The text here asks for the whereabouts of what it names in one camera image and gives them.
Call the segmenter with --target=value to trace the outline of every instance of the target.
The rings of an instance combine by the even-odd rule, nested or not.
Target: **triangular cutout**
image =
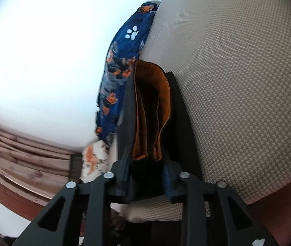
[[[56,203],[51,207],[49,211],[38,222],[40,228],[47,229],[49,231],[56,231],[60,220],[65,198],[59,198]]]
[[[237,230],[249,228],[252,226],[251,219],[232,197],[228,197],[228,204],[230,206],[234,226]]]

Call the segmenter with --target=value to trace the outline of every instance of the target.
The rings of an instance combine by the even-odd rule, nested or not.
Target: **white paw print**
[[[131,40],[134,40],[135,39],[135,36],[138,34],[138,27],[134,26],[133,27],[133,32],[132,32],[131,29],[128,29],[127,30],[127,33],[128,34],[125,35],[125,38],[127,38],[127,39],[131,38]]]

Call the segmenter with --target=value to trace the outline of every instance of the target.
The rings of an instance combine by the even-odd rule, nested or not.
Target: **houndstooth fabric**
[[[248,204],[291,181],[291,0],[162,0],[140,58],[174,72],[205,181]],[[180,219],[163,198],[143,207]]]

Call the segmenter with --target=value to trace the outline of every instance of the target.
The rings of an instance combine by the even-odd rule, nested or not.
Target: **brown wooden panel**
[[[16,214],[32,221],[43,205],[32,202],[0,184],[0,203]]]

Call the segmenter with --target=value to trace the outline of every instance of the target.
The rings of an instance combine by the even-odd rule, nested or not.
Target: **pink curtain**
[[[31,200],[30,193],[51,199],[65,185],[71,153],[0,130],[0,175],[19,186],[15,192],[26,189]]]

